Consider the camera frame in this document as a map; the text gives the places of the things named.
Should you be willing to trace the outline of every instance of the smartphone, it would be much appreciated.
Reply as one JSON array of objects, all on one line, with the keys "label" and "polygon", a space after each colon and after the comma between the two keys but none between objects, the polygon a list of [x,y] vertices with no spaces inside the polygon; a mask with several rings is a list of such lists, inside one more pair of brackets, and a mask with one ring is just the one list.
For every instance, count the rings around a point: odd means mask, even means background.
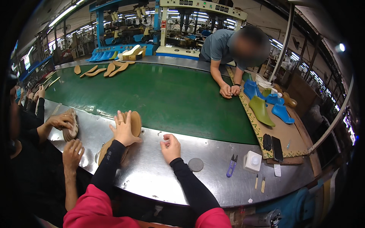
[{"label": "smartphone", "polygon": [[271,141],[272,141],[272,147],[273,147],[273,151],[274,151],[274,160],[278,161],[278,162],[283,162],[284,158],[283,158],[283,151],[281,150],[280,139],[272,136]]}]

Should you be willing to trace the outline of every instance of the purple thread snips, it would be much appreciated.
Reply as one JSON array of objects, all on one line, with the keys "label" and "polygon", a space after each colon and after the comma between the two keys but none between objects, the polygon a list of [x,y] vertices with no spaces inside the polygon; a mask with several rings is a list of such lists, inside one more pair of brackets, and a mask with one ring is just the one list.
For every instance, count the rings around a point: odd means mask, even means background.
[{"label": "purple thread snips", "polygon": [[238,158],[238,155],[236,156],[236,158],[234,158],[234,154],[232,155],[231,163],[229,164],[229,167],[227,170],[227,177],[232,176],[234,168],[236,167],[237,158]]}]

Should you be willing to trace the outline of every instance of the hand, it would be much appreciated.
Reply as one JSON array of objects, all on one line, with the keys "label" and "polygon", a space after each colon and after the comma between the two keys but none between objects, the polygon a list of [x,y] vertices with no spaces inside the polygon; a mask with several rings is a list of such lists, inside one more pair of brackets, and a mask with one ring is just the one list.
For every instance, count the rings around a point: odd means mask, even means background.
[{"label": "hand", "polygon": [[164,140],[167,141],[160,141],[161,151],[165,161],[170,164],[174,159],[180,157],[181,146],[173,134],[164,135]]},{"label": "hand", "polygon": [[46,90],[45,90],[45,88],[44,88],[44,86],[43,86],[43,85],[40,85],[40,86],[39,86],[38,93],[39,93],[39,97],[41,97],[41,98],[44,98],[44,97],[45,97]]},{"label": "hand", "polygon": [[241,92],[241,89],[239,88],[239,86],[237,85],[234,85],[231,87],[231,93],[234,95],[234,96],[237,96],[239,95],[239,93]]},{"label": "hand", "polygon": [[66,143],[64,147],[64,152],[62,154],[64,172],[76,174],[78,164],[80,163],[84,151],[85,148],[82,146],[82,142],[79,139],[73,139]]},{"label": "hand", "polygon": [[230,99],[232,98],[232,93],[231,93],[231,87],[225,83],[223,84],[221,87],[220,87],[220,91],[219,93],[224,97],[224,98],[227,98],[227,99]]},{"label": "hand", "polygon": [[141,138],[132,135],[131,113],[132,111],[129,110],[126,117],[126,122],[124,123],[122,113],[118,110],[118,116],[114,116],[116,129],[111,124],[109,124],[110,130],[112,130],[115,140],[119,141],[124,146],[142,142]]},{"label": "hand", "polygon": [[34,97],[33,97],[33,101],[37,102],[38,101],[38,96],[39,96],[39,90],[35,93]]},{"label": "hand", "polygon": [[62,127],[65,127],[65,128],[68,128],[68,129],[72,130],[72,126],[69,125],[66,122],[69,122],[70,124],[73,124],[73,117],[68,112],[62,113],[62,114],[57,115],[57,116],[49,117],[49,119],[46,121],[46,124],[52,125],[55,128],[57,128],[58,130],[62,130]]}]

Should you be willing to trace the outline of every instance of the man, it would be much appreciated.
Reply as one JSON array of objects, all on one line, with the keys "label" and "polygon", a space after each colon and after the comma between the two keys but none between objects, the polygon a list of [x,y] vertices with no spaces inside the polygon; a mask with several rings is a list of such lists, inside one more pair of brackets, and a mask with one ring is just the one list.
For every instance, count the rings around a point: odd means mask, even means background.
[{"label": "man", "polygon": [[[210,73],[220,86],[219,93],[224,98],[237,96],[241,91],[242,74],[246,67],[263,63],[270,53],[268,36],[259,28],[245,27],[237,32],[220,29],[208,36],[201,48],[199,60],[210,62]],[[222,79],[219,64],[231,61],[237,63],[234,86],[230,87]]]}]

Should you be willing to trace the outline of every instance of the red jacket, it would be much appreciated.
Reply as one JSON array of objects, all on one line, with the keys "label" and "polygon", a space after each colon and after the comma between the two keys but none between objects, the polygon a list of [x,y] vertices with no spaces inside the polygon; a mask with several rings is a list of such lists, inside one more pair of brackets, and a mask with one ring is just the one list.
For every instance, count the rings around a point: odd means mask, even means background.
[{"label": "red jacket", "polygon": [[[119,227],[141,228],[138,220],[130,217],[113,217],[109,196],[90,184],[76,206],[64,217],[64,228]],[[232,228],[222,208],[213,208],[196,220],[196,228]]]}]

